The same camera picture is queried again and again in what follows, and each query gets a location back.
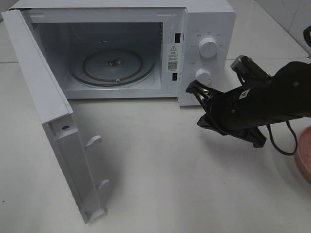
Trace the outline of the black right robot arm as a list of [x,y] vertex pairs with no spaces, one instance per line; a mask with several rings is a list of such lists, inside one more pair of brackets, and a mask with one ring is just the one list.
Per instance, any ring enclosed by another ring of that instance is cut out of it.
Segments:
[[268,75],[249,57],[232,63],[242,85],[227,92],[195,80],[186,89],[205,111],[197,122],[204,129],[230,135],[262,148],[266,137],[259,126],[311,116],[311,66],[290,62],[274,76]]

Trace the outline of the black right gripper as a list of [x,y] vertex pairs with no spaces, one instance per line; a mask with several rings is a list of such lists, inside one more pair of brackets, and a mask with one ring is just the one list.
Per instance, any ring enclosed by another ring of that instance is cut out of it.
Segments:
[[242,85],[230,91],[221,92],[199,81],[193,81],[187,87],[186,92],[194,94],[206,112],[199,119],[198,126],[262,148],[266,137],[258,127],[268,123],[264,95],[271,81],[267,73],[245,55],[239,56],[231,69]]

